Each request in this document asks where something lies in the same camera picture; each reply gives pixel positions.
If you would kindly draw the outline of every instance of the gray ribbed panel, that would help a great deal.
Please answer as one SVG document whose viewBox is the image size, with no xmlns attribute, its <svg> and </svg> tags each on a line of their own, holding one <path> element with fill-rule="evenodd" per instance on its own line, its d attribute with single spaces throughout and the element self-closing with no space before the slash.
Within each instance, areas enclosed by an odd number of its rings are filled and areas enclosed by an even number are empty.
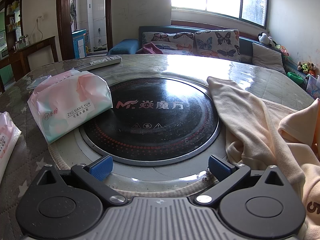
<svg viewBox="0 0 320 240">
<path fill-rule="evenodd" d="M 135 197 L 112 207 L 99 225 L 75 240 L 242 240 L 224 228 L 210 208 L 187 198 Z"/>
</svg>

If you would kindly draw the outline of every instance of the table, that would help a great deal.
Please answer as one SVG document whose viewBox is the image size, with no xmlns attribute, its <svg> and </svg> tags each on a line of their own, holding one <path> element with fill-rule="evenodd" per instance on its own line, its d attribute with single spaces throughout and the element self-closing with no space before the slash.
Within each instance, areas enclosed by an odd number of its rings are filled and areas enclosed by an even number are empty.
<svg viewBox="0 0 320 240">
<path fill-rule="evenodd" d="M 24 47 L 12 54 L 9 53 L 9 57 L 6 57 L 3 60 L 0 60 L 0 69 L 11 64 L 14 79 L 18 81 L 20 78 L 22 78 L 24 75 L 30 72 L 28 56 L 47 46 L 51 47 L 54 62 L 58 62 L 59 59 L 57 54 L 55 36 L 52 36 L 45 40 L 38 41 L 27 47 Z M 0 92 L 4 92 L 4 84 L 1 80 L 1 76 L 0 76 Z"/>
<path fill-rule="evenodd" d="M 191 76 L 194 82 L 206 85 L 208 76 L 232 79 L 254 95 L 290 108 L 301 110 L 313 99 L 292 80 L 274 71 L 222 59 L 183 55 L 121 55 L 122 63 L 92 72 L 108 84 L 121 78 L 167 76 L 183 79 Z M 26 86 L 35 78 L 56 75 L 88 63 L 93 58 L 57 62 L 34 69 L 0 95 L 0 112 L 7 111 L 22 131 L 12 152 L 0 184 L 0 238 L 20 239 L 21 231 L 15 219 L 15 210 L 21 196 L 35 175 L 46 163 L 53 163 L 47 143 L 36 125 L 27 101 Z"/>
</svg>

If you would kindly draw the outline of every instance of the door frame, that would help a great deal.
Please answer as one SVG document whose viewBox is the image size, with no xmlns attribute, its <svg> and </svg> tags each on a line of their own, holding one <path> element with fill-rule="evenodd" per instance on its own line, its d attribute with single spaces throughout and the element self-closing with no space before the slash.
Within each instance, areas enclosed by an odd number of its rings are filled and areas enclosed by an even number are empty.
<svg viewBox="0 0 320 240">
<path fill-rule="evenodd" d="M 70 0 L 56 0 L 57 26 L 62 60 L 74 59 L 72 30 L 70 25 Z M 112 44 L 111 0 L 105 0 L 106 32 L 108 51 Z"/>
</svg>

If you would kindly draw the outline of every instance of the black glass cooktop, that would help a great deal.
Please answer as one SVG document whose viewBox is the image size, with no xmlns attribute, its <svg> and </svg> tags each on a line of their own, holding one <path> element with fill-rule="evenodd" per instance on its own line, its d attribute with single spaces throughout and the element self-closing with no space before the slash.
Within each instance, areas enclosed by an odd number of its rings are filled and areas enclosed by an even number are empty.
<svg viewBox="0 0 320 240">
<path fill-rule="evenodd" d="M 89 146 L 113 155 L 115 161 L 143 166 L 176 163 L 205 150 L 219 133 L 217 112 L 201 87 L 139 78 L 110 90 L 113 108 L 80 131 Z"/>
</svg>

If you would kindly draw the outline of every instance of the butterfly pillow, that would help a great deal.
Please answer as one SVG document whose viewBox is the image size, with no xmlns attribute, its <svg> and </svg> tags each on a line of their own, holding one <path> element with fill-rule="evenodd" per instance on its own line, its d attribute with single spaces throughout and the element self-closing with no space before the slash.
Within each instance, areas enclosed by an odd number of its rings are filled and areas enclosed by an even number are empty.
<svg viewBox="0 0 320 240">
<path fill-rule="evenodd" d="M 170 50 L 181 50 L 189 52 L 188 55 L 193 55 L 193 33 L 159 33 L 159 32 L 144 32 L 142 33 L 142 45 L 152 42 L 158 49 L 161 49 L 164 54 L 180 54 L 170 52 Z"/>
<path fill-rule="evenodd" d="M 240 62 L 238 30 L 207 30 L 195 33 L 200 56 Z"/>
</svg>

